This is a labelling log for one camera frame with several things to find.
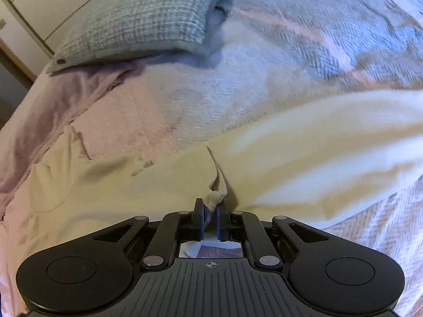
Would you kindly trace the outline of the cream long-sleeve shirt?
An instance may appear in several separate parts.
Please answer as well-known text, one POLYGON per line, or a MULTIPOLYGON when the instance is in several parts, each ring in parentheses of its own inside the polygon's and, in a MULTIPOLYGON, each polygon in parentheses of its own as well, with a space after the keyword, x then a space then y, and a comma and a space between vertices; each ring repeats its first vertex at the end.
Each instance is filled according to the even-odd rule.
POLYGON ((151 163, 86 156, 72 127, 33 166, 31 238, 61 243, 135 215, 158 220, 223 200, 264 220, 341 222, 422 174, 422 93, 327 98, 220 134, 151 163))

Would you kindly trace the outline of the pink bed sheet duvet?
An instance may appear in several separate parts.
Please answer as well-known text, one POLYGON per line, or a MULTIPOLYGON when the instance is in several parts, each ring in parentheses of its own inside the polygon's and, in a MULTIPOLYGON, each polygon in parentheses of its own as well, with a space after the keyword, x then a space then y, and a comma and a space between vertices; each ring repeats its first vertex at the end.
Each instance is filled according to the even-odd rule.
POLYGON ((1 130, 1 314, 26 308, 15 275, 18 245, 26 240, 33 164, 73 126, 91 158, 139 151, 149 160, 176 151, 170 124, 153 97, 150 77, 159 58, 41 74, 1 130))

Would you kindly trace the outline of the grey herringbone blanket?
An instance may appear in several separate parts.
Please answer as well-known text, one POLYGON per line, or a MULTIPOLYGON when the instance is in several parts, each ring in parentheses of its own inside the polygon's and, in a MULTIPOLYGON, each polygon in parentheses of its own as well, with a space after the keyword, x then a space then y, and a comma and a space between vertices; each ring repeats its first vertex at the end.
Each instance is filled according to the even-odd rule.
MULTIPOLYGON (((327 98, 422 93, 421 9, 422 0, 225 0, 215 53, 157 57, 150 75, 175 152, 327 98)), ((422 174, 326 228, 395 258, 406 275, 397 311, 422 315, 422 174)))

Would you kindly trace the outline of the small grey checked pillow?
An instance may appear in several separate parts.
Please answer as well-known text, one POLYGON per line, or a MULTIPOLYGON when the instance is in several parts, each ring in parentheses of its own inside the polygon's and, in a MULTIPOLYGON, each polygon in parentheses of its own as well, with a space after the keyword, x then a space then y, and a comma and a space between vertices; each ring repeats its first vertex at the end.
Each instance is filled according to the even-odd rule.
POLYGON ((46 72, 174 51, 207 57, 220 1, 108 0, 70 29, 46 72))

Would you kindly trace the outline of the cream wardrobe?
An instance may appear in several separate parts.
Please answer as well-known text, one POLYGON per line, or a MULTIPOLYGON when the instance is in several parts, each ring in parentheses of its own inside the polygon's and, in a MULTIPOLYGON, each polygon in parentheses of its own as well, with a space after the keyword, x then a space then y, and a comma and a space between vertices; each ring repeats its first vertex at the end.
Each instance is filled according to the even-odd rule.
POLYGON ((1 43, 34 80, 66 33, 105 0, 1 0, 1 43))

